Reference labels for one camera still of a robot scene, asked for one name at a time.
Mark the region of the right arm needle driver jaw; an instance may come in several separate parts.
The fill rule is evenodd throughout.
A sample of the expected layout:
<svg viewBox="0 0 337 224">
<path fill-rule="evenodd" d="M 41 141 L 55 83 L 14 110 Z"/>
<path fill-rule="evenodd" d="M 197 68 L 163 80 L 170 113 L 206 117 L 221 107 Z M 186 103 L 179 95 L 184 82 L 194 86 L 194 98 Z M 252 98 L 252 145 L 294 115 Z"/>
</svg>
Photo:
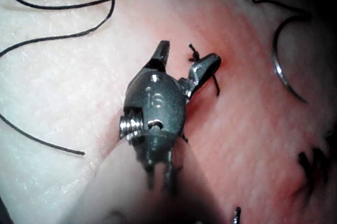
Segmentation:
<svg viewBox="0 0 337 224">
<path fill-rule="evenodd" d="M 146 64 L 146 68 L 165 73 L 167 60 L 169 57 L 169 51 L 170 51 L 170 42 L 161 40 L 155 52 L 153 53 L 152 57 Z"/>
<path fill-rule="evenodd" d="M 187 101 L 211 78 L 215 83 L 216 95 L 220 94 L 220 87 L 215 77 L 220 65 L 221 58 L 215 53 L 211 53 L 193 63 L 187 78 L 182 77 L 178 80 Z"/>
</svg>

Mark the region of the right arm needle driver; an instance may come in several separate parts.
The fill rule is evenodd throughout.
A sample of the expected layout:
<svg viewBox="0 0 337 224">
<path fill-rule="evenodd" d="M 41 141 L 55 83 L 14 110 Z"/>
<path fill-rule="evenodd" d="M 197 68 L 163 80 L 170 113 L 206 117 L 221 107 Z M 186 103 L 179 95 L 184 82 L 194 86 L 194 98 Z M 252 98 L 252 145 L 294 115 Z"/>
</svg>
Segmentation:
<svg viewBox="0 0 337 224">
<path fill-rule="evenodd" d="M 127 86 L 120 138 L 154 126 L 181 135 L 186 118 L 186 100 L 176 79 L 165 72 L 142 68 Z"/>
</svg>

